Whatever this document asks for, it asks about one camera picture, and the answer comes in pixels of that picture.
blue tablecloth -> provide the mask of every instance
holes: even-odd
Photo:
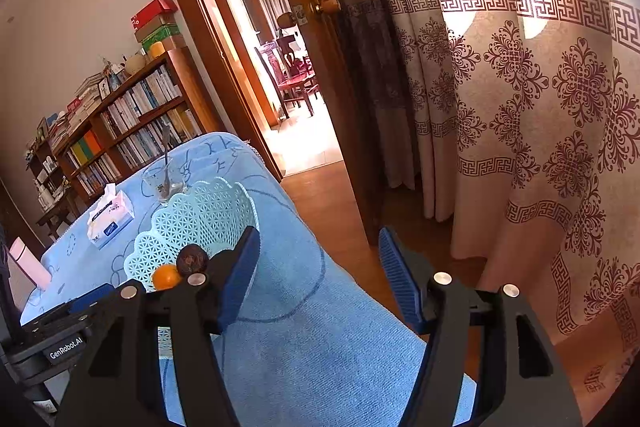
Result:
[[[222,176],[241,182],[260,222],[254,286],[238,321],[214,349],[238,419],[246,426],[396,426],[414,386],[425,344],[371,299],[329,256],[293,203],[239,138],[213,133],[171,152],[188,185]],[[86,237],[87,213],[44,254],[52,274],[31,294],[22,323],[103,284],[122,268],[159,203],[141,173],[118,186],[135,220],[106,247]],[[171,360],[161,361],[169,419],[184,424]],[[456,424],[471,412],[476,385],[465,376]]]

dark brown fruit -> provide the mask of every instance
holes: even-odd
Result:
[[[209,257],[199,245],[190,244],[183,247],[175,261],[178,273],[183,277],[188,277],[192,273],[204,272],[207,269]]]

orange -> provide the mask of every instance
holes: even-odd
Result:
[[[151,280],[156,290],[168,290],[177,285],[177,283],[182,280],[182,277],[178,273],[175,264],[163,264],[156,268],[156,271],[151,276]]]

bookshelf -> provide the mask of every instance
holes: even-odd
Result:
[[[89,205],[104,185],[119,183],[201,133],[224,130],[188,48],[169,50],[130,76],[52,151]]]

wooden bookshelf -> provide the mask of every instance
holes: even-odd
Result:
[[[172,83],[180,89],[182,94],[172,98],[166,103],[163,103],[159,107],[153,108],[152,110],[139,115],[137,117],[139,123],[135,124],[130,129],[125,130],[119,136],[116,136],[115,138],[111,136],[100,115],[103,112],[108,111],[110,105],[116,102],[116,100],[123,96],[129,89],[142,80],[145,80],[162,65],[166,67]],[[98,162],[98,160],[104,155],[109,155],[113,165],[120,173],[120,175],[117,176],[115,181],[116,183],[127,179],[134,172],[145,168],[147,165],[162,156],[162,154],[156,155],[155,157],[142,162],[140,165],[131,168],[120,153],[118,145],[123,144],[130,136],[135,135],[143,128],[146,128],[154,120],[162,117],[162,115],[172,109],[189,109],[203,133],[224,130],[222,120],[220,120],[218,112],[211,101],[207,88],[202,81],[200,73],[198,73],[195,63],[193,62],[193,57],[191,57],[188,48],[167,51],[158,58],[152,60],[142,68],[142,70],[138,71],[138,73],[130,76],[117,90],[102,100],[100,105],[89,115],[89,117],[54,149],[53,154],[60,165],[62,172],[64,172],[66,178],[70,181],[72,187],[85,204],[89,205],[93,203],[93,201],[101,195],[102,190],[85,190],[79,180],[79,175],[89,169],[92,164]],[[96,152],[86,163],[81,165],[79,168],[76,168],[66,156],[66,152],[68,152],[71,146],[78,142],[78,140],[80,140],[89,130],[94,133],[94,136],[100,146],[100,150]]]

